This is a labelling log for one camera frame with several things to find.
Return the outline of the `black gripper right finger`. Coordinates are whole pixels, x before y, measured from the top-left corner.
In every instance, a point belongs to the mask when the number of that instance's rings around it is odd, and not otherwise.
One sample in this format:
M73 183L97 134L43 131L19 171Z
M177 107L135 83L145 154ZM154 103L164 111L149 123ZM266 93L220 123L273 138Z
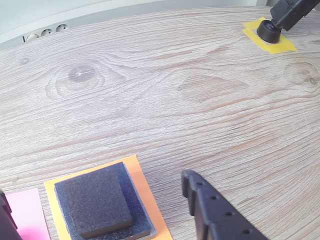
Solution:
M267 239L200 174L183 170L181 184L198 240Z

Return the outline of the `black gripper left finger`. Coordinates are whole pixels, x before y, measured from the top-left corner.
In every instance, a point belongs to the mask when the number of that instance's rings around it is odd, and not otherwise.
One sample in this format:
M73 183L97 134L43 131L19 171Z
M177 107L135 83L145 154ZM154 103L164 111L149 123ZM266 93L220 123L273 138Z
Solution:
M6 195L0 191L0 240L22 240Z

